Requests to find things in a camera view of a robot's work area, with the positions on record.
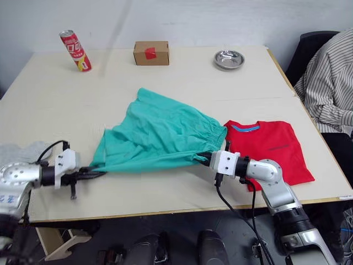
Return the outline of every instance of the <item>red tape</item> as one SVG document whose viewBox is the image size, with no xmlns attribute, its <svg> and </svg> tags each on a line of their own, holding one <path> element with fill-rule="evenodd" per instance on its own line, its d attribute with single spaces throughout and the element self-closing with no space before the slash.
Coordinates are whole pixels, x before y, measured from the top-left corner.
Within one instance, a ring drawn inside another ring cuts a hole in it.
<svg viewBox="0 0 353 265">
<path fill-rule="evenodd" d="M 148 60 L 157 58 L 156 48 L 152 47 L 152 48 L 145 49 L 145 56 L 146 56 L 146 59 Z"/>
</svg>

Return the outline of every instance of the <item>gray cloth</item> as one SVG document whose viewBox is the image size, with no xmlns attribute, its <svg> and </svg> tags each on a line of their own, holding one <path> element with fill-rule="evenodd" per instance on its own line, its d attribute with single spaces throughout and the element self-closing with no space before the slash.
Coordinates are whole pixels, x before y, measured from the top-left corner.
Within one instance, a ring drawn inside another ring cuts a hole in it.
<svg viewBox="0 0 353 265">
<path fill-rule="evenodd" d="M 12 162 L 35 162 L 49 145 L 45 142 L 33 142 L 25 148 L 20 148 L 15 144 L 0 145 L 0 168 Z M 48 158 L 51 153 L 52 149 L 42 159 Z"/>
</svg>

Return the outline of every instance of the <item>red can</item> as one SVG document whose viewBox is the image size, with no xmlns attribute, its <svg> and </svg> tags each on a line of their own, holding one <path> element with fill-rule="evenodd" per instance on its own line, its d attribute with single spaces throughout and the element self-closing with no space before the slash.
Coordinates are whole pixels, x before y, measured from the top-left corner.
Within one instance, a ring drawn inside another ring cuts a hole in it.
<svg viewBox="0 0 353 265">
<path fill-rule="evenodd" d="M 89 58 L 84 52 L 76 34 L 72 30 L 65 30 L 59 33 L 62 42 L 65 44 L 67 51 L 71 54 L 77 68 L 81 72 L 87 72 L 92 69 Z"/>
</svg>

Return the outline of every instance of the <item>red t-shirt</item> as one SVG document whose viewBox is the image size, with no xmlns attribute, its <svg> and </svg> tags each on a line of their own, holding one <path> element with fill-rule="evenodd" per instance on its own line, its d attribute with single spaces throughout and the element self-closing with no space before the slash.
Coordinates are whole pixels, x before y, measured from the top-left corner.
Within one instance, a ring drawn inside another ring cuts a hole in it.
<svg viewBox="0 0 353 265">
<path fill-rule="evenodd" d="M 253 125 L 242 125 L 230 120 L 225 126 L 228 129 L 226 140 L 231 142 L 230 152 L 240 152 L 242 157 L 255 160 L 276 161 L 289 185 L 315 180 L 305 165 L 302 149 L 289 123 L 258 121 Z M 259 183 L 251 181 L 256 190 L 261 190 Z"/>
</svg>

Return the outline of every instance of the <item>cardboard box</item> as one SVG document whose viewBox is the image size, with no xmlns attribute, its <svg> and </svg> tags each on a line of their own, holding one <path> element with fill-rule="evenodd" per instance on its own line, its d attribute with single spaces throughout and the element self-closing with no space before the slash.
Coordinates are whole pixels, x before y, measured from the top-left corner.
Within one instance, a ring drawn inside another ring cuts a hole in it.
<svg viewBox="0 0 353 265">
<path fill-rule="evenodd" d="M 167 41 L 137 41 L 133 49 L 136 65 L 169 65 Z"/>
</svg>

